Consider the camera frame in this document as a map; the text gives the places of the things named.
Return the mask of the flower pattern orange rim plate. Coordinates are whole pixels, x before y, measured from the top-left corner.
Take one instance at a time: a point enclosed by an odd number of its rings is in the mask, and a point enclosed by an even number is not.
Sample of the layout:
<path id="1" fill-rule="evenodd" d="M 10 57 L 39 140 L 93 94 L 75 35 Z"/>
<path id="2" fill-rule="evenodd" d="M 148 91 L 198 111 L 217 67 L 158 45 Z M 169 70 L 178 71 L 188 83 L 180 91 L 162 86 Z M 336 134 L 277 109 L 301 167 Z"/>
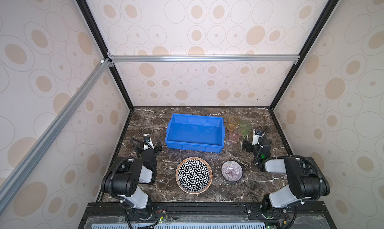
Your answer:
<path id="1" fill-rule="evenodd" d="M 202 194 L 213 181 L 210 165 L 199 157 L 184 159 L 178 165 L 175 176 L 180 189 L 191 195 Z"/>

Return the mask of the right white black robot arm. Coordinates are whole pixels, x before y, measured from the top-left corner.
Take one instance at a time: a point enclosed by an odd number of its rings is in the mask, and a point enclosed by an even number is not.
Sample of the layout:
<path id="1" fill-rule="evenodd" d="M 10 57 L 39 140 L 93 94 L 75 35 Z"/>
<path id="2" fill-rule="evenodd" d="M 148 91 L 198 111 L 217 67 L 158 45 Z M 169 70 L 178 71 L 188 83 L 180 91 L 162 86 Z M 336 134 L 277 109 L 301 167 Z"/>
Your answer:
<path id="1" fill-rule="evenodd" d="M 258 137 L 258 141 L 243 140 L 242 149 L 254 154 L 254 166 L 260 171 L 284 174 L 288 185 L 264 196 L 260 211 L 267 214 L 282 209 L 317 201 L 331 192 L 331 186 L 315 160 L 308 156 L 286 155 L 271 157 L 270 141 Z"/>

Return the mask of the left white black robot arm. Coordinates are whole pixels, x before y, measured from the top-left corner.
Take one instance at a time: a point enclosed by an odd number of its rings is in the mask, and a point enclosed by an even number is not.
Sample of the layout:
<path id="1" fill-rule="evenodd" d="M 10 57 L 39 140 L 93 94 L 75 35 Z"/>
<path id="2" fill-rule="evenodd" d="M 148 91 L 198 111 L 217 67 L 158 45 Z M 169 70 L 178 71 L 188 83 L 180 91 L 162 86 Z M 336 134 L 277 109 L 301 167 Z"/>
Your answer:
<path id="1" fill-rule="evenodd" d="M 121 206 L 144 217 L 153 213 L 151 197 L 139 184 L 152 185 L 157 177 L 157 156 L 162 146 L 137 150 L 139 157 L 117 157 L 104 176 L 101 191 L 119 200 Z"/>

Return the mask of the blue plastic bin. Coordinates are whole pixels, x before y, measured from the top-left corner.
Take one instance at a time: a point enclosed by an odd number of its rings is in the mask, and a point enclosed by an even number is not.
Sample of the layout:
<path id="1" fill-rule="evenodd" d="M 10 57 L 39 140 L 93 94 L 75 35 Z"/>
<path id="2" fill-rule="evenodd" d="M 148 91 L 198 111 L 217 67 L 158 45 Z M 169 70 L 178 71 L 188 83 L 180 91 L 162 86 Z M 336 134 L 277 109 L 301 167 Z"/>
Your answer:
<path id="1" fill-rule="evenodd" d="M 165 143 L 171 149 L 220 153 L 224 139 L 223 118 L 174 113 L 167 126 Z"/>

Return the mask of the green translucent cup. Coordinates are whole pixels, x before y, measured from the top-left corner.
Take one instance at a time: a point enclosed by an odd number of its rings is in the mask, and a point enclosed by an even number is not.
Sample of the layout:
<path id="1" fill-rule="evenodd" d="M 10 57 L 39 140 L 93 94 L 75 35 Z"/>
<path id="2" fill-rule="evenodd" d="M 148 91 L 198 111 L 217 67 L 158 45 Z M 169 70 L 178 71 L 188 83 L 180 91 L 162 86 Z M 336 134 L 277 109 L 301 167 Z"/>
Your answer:
<path id="1" fill-rule="evenodd" d="M 239 123 L 239 127 L 241 130 L 241 137 L 247 138 L 250 133 L 253 131 L 252 123 L 249 120 L 242 120 Z"/>

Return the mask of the pink translucent cup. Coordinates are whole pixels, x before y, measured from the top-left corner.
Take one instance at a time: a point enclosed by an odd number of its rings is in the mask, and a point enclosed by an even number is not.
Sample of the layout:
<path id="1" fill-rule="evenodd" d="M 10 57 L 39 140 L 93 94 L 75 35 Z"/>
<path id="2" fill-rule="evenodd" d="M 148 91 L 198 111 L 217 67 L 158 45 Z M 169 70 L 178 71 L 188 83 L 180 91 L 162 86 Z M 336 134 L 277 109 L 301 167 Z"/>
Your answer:
<path id="1" fill-rule="evenodd" d="M 236 129 L 236 130 L 233 130 L 233 131 L 229 131 L 229 140 L 231 142 L 238 142 L 239 139 L 241 137 L 241 133 Z"/>

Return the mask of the purple striped small bowl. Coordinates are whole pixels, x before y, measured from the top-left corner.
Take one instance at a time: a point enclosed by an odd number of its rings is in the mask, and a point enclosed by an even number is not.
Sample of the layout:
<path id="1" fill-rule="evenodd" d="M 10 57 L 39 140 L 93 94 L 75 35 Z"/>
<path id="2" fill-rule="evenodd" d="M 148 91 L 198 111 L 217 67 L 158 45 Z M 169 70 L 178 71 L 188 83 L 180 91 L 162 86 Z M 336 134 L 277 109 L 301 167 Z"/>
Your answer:
<path id="1" fill-rule="evenodd" d="M 243 168 L 236 161 L 226 161 L 222 165 L 222 176 L 228 182 L 238 182 L 243 177 Z"/>

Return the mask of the yellow translucent cup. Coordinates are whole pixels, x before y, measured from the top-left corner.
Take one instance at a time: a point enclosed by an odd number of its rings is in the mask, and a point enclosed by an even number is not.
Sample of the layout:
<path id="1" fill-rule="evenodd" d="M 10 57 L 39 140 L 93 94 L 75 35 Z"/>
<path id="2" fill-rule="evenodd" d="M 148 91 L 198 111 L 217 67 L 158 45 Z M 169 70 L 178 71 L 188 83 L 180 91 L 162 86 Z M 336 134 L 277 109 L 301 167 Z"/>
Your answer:
<path id="1" fill-rule="evenodd" d="M 241 120 L 237 116 L 234 116 L 234 115 L 229 116 L 227 118 L 227 130 L 234 131 L 238 127 L 240 121 Z"/>

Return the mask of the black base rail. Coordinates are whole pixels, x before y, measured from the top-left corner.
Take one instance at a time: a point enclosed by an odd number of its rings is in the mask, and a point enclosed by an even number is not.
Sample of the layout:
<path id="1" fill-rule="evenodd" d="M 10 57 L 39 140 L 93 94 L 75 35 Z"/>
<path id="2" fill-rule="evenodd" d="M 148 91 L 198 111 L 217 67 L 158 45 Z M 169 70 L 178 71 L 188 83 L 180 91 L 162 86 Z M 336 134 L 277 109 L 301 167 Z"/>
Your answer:
<path id="1" fill-rule="evenodd" d="M 140 217 L 119 203 L 91 203 L 80 229 L 334 229 L 324 202 L 262 211 L 257 202 L 155 203 Z"/>

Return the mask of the horizontal aluminium back rail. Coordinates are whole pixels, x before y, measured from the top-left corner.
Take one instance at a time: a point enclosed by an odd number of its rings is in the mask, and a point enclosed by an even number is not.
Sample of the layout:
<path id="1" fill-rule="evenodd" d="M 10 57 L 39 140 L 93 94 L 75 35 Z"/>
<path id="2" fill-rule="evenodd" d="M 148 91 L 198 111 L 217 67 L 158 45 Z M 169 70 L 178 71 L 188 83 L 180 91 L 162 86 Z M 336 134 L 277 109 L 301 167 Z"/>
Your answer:
<path id="1" fill-rule="evenodd" d="M 114 63 L 298 61 L 298 54 L 111 56 Z"/>

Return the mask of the left diagonal aluminium rail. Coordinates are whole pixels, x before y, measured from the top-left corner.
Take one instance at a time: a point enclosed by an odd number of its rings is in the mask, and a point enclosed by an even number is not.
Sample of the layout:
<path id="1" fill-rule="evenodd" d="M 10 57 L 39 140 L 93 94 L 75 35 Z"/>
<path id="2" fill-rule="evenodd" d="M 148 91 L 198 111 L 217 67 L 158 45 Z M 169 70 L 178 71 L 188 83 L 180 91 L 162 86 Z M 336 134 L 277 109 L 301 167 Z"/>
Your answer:
<path id="1" fill-rule="evenodd" d="M 8 207 L 111 62 L 110 58 L 103 59 L 6 179 L 1 187 L 1 213 Z"/>

